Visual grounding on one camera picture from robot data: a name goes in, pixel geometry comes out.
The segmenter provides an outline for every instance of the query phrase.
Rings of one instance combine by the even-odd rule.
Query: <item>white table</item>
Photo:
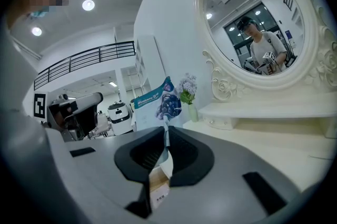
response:
[[[240,119],[233,130],[212,128],[201,119],[183,127],[248,148],[288,176],[301,191],[324,178],[337,145],[336,139],[322,135],[314,119]]]

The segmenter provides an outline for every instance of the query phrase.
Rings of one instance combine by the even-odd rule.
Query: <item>vase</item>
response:
[[[189,104],[190,118],[193,122],[198,122],[198,111],[196,110],[194,104]]]

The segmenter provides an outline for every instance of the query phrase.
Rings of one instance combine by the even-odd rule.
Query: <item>mirror frame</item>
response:
[[[210,27],[203,10],[204,0],[195,0],[194,6],[198,31],[207,46],[207,50],[203,52],[203,55],[207,57],[207,62],[213,64],[212,91],[217,99],[227,100],[231,97],[231,94],[229,94],[229,96],[228,94],[222,94],[221,97],[219,96],[219,91],[222,91],[222,93],[226,91],[228,84],[234,85],[230,86],[232,88],[240,86],[243,92],[245,92],[245,89],[246,92],[248,92],[250,88],[281,90],[293,86],[308,75],[316,61],[320,38],[324,39],[325,31],[329,29],[323,20],[320,19],[319,13],[321,12],[320,9],[322,9],[321,6],[319,6],[318,11],[316,11],[312,3],[313,0],[295,1],[302,13],[304,24],[302,51],[293,63],[291,71],[287,70],[286,72],[272,76],[262,76],[249,73],[239,68],[222,54],[211,36]]]

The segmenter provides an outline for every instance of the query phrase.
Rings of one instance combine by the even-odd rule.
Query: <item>black railing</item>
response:
[[[54,63],[40,72],[34,90],[75,70],[107,60],[136,55],[134,42],[121,42],[91,48]]]

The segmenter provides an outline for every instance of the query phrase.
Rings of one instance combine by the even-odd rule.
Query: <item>snack package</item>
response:
[[[170,126],[182,126],[181,102],[169,76],[160,87],[136,98],[134,104],[137,130],[162,127],[165,119]]]

